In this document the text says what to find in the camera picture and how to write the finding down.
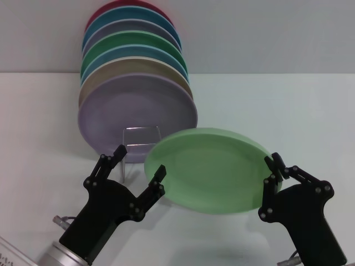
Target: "light green plate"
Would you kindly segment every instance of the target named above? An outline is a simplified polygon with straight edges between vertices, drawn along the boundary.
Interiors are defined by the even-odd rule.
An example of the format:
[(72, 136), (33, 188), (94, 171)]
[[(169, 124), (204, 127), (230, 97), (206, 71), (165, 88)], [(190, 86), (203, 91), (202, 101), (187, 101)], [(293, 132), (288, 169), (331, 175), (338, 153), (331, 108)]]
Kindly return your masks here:
[(271, 174), (265, 156), (270, 153), (245, 136), (199, 128), (164, 138), (144, 168), (151, 180), (165, 165), (165, 197), (177, 204), (203, 213), (237, 213), (261, 207), (263, 180)]

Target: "teal plate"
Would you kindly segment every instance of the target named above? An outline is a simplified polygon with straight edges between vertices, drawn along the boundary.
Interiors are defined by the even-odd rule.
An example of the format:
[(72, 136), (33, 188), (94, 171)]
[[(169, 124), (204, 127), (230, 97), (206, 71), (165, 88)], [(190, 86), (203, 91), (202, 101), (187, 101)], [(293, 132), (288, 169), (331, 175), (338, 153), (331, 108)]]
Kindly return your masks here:
[(164, 138), (144, 168), (151, 180), (160, 165), (166, 167), (165, 197), (179, 205), (202, 213), (239, 213), (261, 207), (263, 180), (271, 174), (265, 156), (271, 157), (246, 136), (199, 128)]
[(130, 44), (110, 49), (96, 57), (84, 71), (81, 84), (83, 84), (86, 78), (101, 65), (114, 59), (134, 56), (154, 58), (168, 65), (171, 65), (181, 75), (184, 76), (187, 82), (189, 82), (189, 77), (184, 67), (169, 53), (149, 45)]

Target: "plate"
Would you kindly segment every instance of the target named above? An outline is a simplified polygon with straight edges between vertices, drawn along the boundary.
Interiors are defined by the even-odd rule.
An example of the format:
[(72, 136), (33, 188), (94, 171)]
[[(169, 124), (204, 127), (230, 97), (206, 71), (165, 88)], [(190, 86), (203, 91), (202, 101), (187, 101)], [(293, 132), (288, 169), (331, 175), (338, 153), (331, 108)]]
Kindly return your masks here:
[(141, 44), (157, 47), (167, 53), (171, 54), (186, 70), (187, 67), (181, 53), (177, 50), (171, 43), (162, 37), (151, 34), (148, 32), (141, 32), (138, 30), (129, 30), (125, 32), (118, 32), (101, 39), (97, 42), (85, 55), (82, 62), (82, 68), (80, 70), (80, 77), (83, 76), (84, 71), (88, 65), (102, 53), (121, 46), (128, 44)]
[(202, 213), (246, 212), (259, 208), (270, 156), (246, 136), (221, 129), (180, 131), (160, 141), (148, 154), (149, 180), (165, 165), (165, 197)]
[(122, 58), (122, 57), (133, 57), (133, 56), (139, 56), (139, 57), (148, 57), (148, 58), (153, 58), (157, 59), (159, 61), (162, 61), (173, 68), (175, 68), (181, 75), (184, 76), (184, 78), (189, 81), (189, 77), (185, 71), (185, 69), (182, 67), (182, 65), (170, 54), (167, 52), (160, 50), (158, 48), (155, 48), (153, 46), (147, 46), (147, 45), (122, 45), (116, 48), (113, 48), (111, 50), (108, 50), (105, 53), (102, 53), (96, 59), (94, 59), (86, 68), (85, 72), (83, 73), (82, 77), (82, 84), (85, 81), (85, 79), (98, 67), (101, 65), (112, 61), (114, 59)]
[[(158, 126), (161, 137), (196, 127), (192, 98), (162, 76), (132, 73), (100, 84), (79, 109), (78, 125), (86, 142), (99, 154), (112, 155), (122, 144), (125, 128)], [(126, 162), (143, 162), (145, 154), (129, 153)]]
[(98, 29), (88, 40), (86, 43), (84, 50), (83, 50), (83, 57), (86, 55), (88, 50), (100, 41), (102, 38), (117, 32), (122, 32), (126, 30), (140, 30), (143, 32), (150, 32), (161, 36), (162, 38), (166, 39), (170, 42), (173, 46), (175, 46), (180, 52), (180, 47), (176, 40), (169, 32), (163, 29), (161, 26), (156, 25), (149, 21), (142, 21), (140, 19), (123, 19), (121, 21), (115, 21), (109, 23), (102, 28)]
[(85, 98), (105, 80), (117, 75), (134, 72), (154, 74), (170, 79), (179, 84), (192, 98), (189, 83), (175, 68), (152, 58), (124, 57), (103, 64), (87, 77), (80, 91), (79, 106), (81, 106)]
[(121, 19), (141, 19), (144, 21), (153, 22), (166, 29), (181, 47), (181, 41), (178, 33), (176, 32), (174, 26), (168, 20), (166, 20), (166, 18), (164, 18), (159, 13), (144, 7), (127, 6), (111, 9), (93, 21), (84, 34), (82, 50), (84, 49), (84, 46), (86, 45), (91, 35), (93, 35), (99, 28), (111, 22), (120, 21)]
[(161, 14), (171, 24), (173, 24), (171, 22), (171, 20), (169, 19), (169, 17), (163, 11), (161, 11), (158, 7), (156, 7), (150, 3), (146, 3), (146, 2), (138, 1), (138, 0), (120, 0), (120, 1), (114, 1), (114, 2), (108, 3), (108, 4), (100, 7), (89, 19), (87, 26), (85, 27), (85, 31), (88, 29), (88, 27), (91, 25), (91, 23), (95, 19), (97, 19), (98, 16), (100, 16), (101, 14), (103, 14), (113, 8), (122, 7), (122, 6), (139, 6), (139, 7), (145, 7), (145, 8), (151, 9), (151, 10), (155, 11), (156, 13)]

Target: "silver metal cylinder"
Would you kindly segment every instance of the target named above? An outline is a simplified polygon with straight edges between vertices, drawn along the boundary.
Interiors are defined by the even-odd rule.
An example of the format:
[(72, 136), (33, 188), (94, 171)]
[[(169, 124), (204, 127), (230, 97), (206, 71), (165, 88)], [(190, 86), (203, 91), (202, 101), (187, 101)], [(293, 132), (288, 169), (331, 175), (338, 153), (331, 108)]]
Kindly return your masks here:
[(59, 225), (60, 227), (62, 227), (64, 230), (67, 230), (70, 226), (70, 223), (64, 221), (62, 218), (60, 218), (58, 215), (54, 216), (53, 218), (53, 222), (57, 225)]
[(37, 264), (39, 266), (89, 266), (86, 261), (59, 242), (54, 242)]

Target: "green plate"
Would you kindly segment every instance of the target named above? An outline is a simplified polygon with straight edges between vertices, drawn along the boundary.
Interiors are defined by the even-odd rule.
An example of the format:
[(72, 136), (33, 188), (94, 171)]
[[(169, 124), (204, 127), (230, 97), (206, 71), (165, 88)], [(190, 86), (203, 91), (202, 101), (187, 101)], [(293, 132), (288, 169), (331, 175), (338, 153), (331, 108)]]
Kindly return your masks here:
[(180, 51), (177, 50), (177, 48), (166, 39), (149, 32), (143, 32), (140, 30), (126, 30), (107, 35), (105, 38), (102, 38), (90, 48), (90, 50), (83, 58), (82, 68), (80, 70), (80, 78), (83, 76), (83, 73), (88, 65), (96, 57), (112, 48), (127, 44), (143, 44), (159, 48), (172, 55), (177, 61), (179, 61), (179, 63), (187, 72), (186, 63), (182, 58)]
[(240, 134), (189, 129), (155, 145), (144, 169), (151, 180), (165, 165), (165, 196), (179, 205), (203, 213), (237, 213), (261, 207), (263, 180), (271, 174), (265, 156), (271, 155)]

